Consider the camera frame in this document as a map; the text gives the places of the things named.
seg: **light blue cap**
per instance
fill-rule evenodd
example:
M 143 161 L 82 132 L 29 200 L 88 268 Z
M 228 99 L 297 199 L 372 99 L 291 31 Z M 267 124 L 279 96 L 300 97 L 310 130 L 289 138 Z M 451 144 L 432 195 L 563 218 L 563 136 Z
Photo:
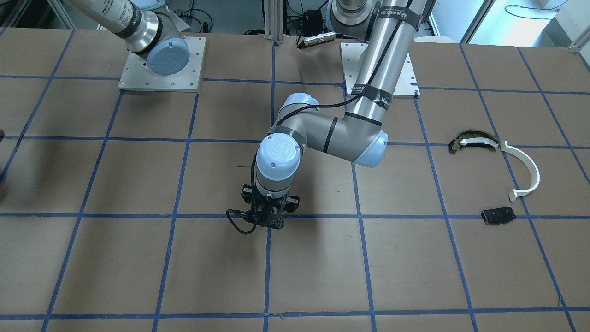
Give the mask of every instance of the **light blue cap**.
M 307 93 L 296 92 L 296 93 L 293 93 L 292 95 L 290 95 L 287 98 L 287 100 L 285 100 L 283 107 L 290 105 L 290 104 L 319 105 L 320 103 L 317 102 L 316 99 L 314 99 L 313 97 L 311 97 Z
M 367 149 L 360 154 L 360 156 L 355 160 L 355 164 L 367 166 L 367 167 L 375 167 L 379 165 L 383 155 L 385 154 L 385 148 L 387 148 L 387 140 L 389 136 L 380 131 L 377 134 L 377 137 L 369 144 Z
M 283 181 L 297 171 L 301 153 L 295 139 L 287 134 L 270 134 L 260 143 L 256 153 L 258 171 L 271 181 Z
M 334 31 L 334 27 L 332 26 L 332 0 L 328 1 L 328 6 L 326 7 L 326 26 L 330 31 Z
M 186 41 L 171 38 L 156 45 L 147 56 L 147 66 L 158 75 L 176 74 L 188 63 L 191 52 Z
M 142 11 L 150 11 L 152 9 L 160 8 L 166 4 L 165 0 L 130 0 Z

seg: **white mounting plate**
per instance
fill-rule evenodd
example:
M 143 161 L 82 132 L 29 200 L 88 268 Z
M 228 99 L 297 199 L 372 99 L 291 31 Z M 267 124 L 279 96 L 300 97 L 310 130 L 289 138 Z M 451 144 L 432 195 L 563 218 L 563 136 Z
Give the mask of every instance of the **white mounting plate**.
M 366 50 L 368 44 L 359 43 L 341 43 L 340 54 L 342 55 L 342 70 L 346 79 L 346 93 L 350 94 L 352 87 L 356 83 L 356 77 L 359 74 L 360 56 Z M 414 98 L 418 94 L 420 97 L 420 89 L 416 82 L 416 75 L 414 74 L 414 67 L 409 58 L 406 56 L 404 67 L 399 75 L 398 84 L 395 86 L 394 98 Z
M 119 89 L 130 91 L 170 91 L 170 92 L 198 92 L 201 81 L 203 55 L 205 52 L 205 37 L 185 37 L 191 51 L 191 58 L 186 67 L 176 74 L 161 76 L 147 66 L 145 60 L 138 55 L 129 53 Z

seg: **metal plate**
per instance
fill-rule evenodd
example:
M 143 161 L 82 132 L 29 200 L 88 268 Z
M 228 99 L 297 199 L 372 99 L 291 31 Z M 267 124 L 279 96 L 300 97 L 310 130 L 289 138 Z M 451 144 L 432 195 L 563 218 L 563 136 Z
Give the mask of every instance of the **metal plate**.
M 352 87 L 356 83 L 356 76 L 359 74 L 360 55 L 366 50 L 367 43 L 341 43 L 340 54 L 342 55 L 342 70 L 346 79 L 346 93 L 350 94 Z M 394 98 L 414 98 L 418 94 L 420 97 L 420 89 L 414 74 L 414 67 L 409 58 L 406 56 L 406 61 L 402 72 L 399 75 L 398 84 L 395 86 Z
M 130 91 L 198 92 L 201 81 L 205 37 L 186 37 L 191 58 L 184 69 L 176 74 L 161 76 L 145 65 L 145 60 L 129 53 L 119 89 Z

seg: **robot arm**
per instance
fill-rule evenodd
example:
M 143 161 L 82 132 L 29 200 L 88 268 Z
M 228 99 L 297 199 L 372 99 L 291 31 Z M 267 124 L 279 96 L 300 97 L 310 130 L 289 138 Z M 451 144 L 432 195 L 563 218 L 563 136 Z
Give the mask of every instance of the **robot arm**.
M 287 98 L 277 122 L 263 139 L 253 161 L 258 168 L 242 197 L 251 204 L 248 212 L 228 210 L 256 225 L 281 229 L 282 212 L 293 212 L 299 198 L 288 196 L 293 175 L 307 147 L 375 167 L 381 161 L 388 135 L 381 125 L 393 101 L 414 34 L 419 27 L 426 0 L 333 0 L 327 14 L 328 25 L 336 32 L 358 38 L 369 37 L 353 97 L 335 105 L 319 105 L 305 93 Z M 343 118 L 321 112 L 320 108 L 348 104 Z
M 189 61 L 189 48 L 179 33 L 179 28 L 189 27 L 182 26 L 163 1 L 153 1 L 156 8 L 151 11 L 142 11 L 129 0 L 65 1 L 124 39 L 127 49 L 145 59 L 156 74 L 175 74 Z

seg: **label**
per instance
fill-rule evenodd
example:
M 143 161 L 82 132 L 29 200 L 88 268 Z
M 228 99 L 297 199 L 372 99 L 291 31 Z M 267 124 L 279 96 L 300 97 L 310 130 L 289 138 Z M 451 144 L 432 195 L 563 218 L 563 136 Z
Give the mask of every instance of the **label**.
M 133 4 L 128 0 L 97 0 L 92 10 L 108 21 L 99 23 L 115 33 L 123 31 L 133 18 Z

